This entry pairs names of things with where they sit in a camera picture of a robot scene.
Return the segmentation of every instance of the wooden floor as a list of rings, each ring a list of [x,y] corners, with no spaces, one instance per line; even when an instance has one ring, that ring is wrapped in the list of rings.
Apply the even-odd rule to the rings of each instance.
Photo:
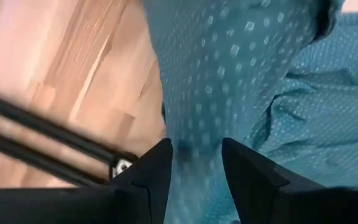
[[[347,0],[346,11],[358,11]],[[164,135],[158,65],[133,0],[0,0],[0,97],[142,155]],[[105,177],[107,167],[0,118],[0,133]],[[69,186],[0,155],[0,187]]]

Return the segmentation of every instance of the teal shirt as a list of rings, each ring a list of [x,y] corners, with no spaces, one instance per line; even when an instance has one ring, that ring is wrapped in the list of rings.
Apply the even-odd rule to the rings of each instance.
[[[238,220],[224,137],[358,186],[358,14],[340,0],[143,2],[174,148],[165,223]]]

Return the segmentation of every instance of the black metal bar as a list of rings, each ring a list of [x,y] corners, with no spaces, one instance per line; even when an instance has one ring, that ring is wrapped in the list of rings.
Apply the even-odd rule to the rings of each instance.
[[[0,135],[0,152],[79,187],[95,187],[108,184],[106,179],[83,172],[2,135]]]
[[[74,133],[73,131],[69,131],[62,126],[20,109],[2,99],[0,99],[0,115],[30,129],[38,131],[41,134],[49,136],[56,141],[72,147],[73,149],[77,149],[80,152],[105,164],[112,163],[111,165],[115,166],[116,161],[119,159],[125,159],[129,162],[134,162],[137,159],[136,156],[109,149],[107,146]]]

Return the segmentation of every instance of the polka dot fabric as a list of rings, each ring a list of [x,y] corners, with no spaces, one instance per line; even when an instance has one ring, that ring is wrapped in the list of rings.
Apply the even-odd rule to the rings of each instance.
[[[358,16],[332,31],[341,1],[143,2],[174,148],[165,223],[238,220],[223,137],[322,184],[358,184]]]

